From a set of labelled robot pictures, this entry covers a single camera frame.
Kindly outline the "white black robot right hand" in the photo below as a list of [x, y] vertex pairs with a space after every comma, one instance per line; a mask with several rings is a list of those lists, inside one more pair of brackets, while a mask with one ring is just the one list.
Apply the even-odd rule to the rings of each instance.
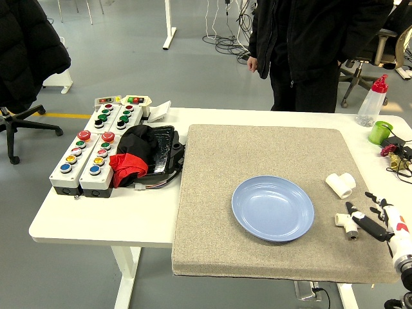
[[348, 213], [351, 219], [369, 235], [380, 242], [387, 243], [393, 267], [401, 273], [403, 268], [411, 264], [411, 233], [408, 226], [398, 209], [388, 203], [385, 198], [375, 196], [370, 192], [365, 192], [365, 195], [378, 205], [375, 212], [378, 214], [378, 219], [384, 222], [385, 227], [367, 217], [365, 213], [347, 201], [345, 205]]

